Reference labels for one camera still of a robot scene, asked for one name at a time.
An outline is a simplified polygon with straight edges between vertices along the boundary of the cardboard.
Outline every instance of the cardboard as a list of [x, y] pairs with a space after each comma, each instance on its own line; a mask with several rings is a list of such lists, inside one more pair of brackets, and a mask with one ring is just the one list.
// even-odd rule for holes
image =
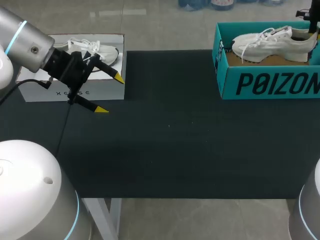
[[[119, 50], [119, 56], [116, 62], [112, 65], [125, 80], [126, 67], [126, 52], [125, 38], [123, 34], [56, 34], [51, 35], [56, 44], [66, 43], [70, 38], [86, 39], [90, 42], [100, 41], [102, 45], [114, 46]], [[26, 79], [35, 79], [46, 82], [50, 76], [47, 72], [40, 69], [33, 73], [21, 67], [17, 76], [16, 82]], [[56, 102], [68, 100], [68, 87], [62, 82], [54, 79], [50, 88], [47, 90], [37, 83], [28, 82], [19, 86], [19, 90], [26, 102]], [[79, 91], [79, 95], [92, 100], [123, 100], [125, 98], [125, 85], [112, 79], [108, 74], [98, 71], [93, 72], [86, 83]]]
[[232, 40], [239, 35], [260, 33], [268, 28], [284, 26], [309, 28], [306, 21], [217, 24], [212, 58], [222, 99], [320, 98], [319, 45], [312, 51], [308, 62], [293, 62], [273, 55], [260, 63], [244, 60], [242, 64], [241, 58], [230, 52]]

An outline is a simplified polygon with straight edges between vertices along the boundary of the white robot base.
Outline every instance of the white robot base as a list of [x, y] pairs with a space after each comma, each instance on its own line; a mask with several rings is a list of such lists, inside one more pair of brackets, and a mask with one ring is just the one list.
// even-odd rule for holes
[[0, 239], [92, 239], [90, 214], [44, 147], [0, 142], [0, 189]]

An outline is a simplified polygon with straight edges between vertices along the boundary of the black table mat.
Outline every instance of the black table mat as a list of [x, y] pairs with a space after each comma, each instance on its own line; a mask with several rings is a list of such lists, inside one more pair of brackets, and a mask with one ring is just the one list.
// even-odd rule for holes
[[73, 105], [58, 161], [83, 198], [295, 198], [319, 99], [221, 100], [210, 50], [129, 51], [125, 100]]
[[[18, 71], [19, 67], [14, 65], [11, 84], [0, 90], [0, 98], [14, 86]], [[66, 102], [25, 102], [20, 91], [16, 90], [0, 106], [0, 142], [28, 140], [56, 155], [69, 108]]]

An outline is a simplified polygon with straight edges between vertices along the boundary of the sneaker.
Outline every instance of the sneaker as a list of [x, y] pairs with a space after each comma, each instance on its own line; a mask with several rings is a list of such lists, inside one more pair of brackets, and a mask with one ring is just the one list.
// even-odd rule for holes
[[81, 52], [82, 57], [85, 56], [86, 52], [89, 52], [91, 56], [99, 54], [100, 60], [109, 66], [117, 60], [119, 55], [119, 50], [114, 46], [101, 45], [100, 41], [88, 41], [85, 39], [71, 38], [68, 42], [56, 44], [54, 47], [58, 50], [64, 50], [68, 54]]
[[261, 33], [250, 33], [233, 40], [232, 51], [244, 60], [260, 63], [271, 55], [284, 57], [293, 62], [306, 63], [309, 53], [316, 47], [318, 31], [312, 36], [309, 29], [284, 26], [268, 28]]

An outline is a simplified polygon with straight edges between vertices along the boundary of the black cable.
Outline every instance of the black cable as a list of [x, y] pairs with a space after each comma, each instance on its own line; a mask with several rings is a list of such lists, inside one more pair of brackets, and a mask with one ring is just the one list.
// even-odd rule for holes
[[5, 95], [4, 97], [0, 100], [0, 106], [5, 102], [5, 100], [7, 100], [7, 98], [15, 91], [18, 89], [18, 87], [22, 84], [25, 84], [25, 83], [30, 83], [30, 82], [34, 82], [34, 83], [37, 83], [39, 84], [41, 87], [44, 87], [45, 89], [48, 89], [51, 85], [51, 82], [52, 80], [50, 79], [49, 81], [47, 82], [42, 82], [42, 81], [39, 81], [39, 80], [35, 80], [35, 79], [27, 79], [27, 80], [23, 80], [19, 83], [17, 83], [16, 85], [14, 85]]

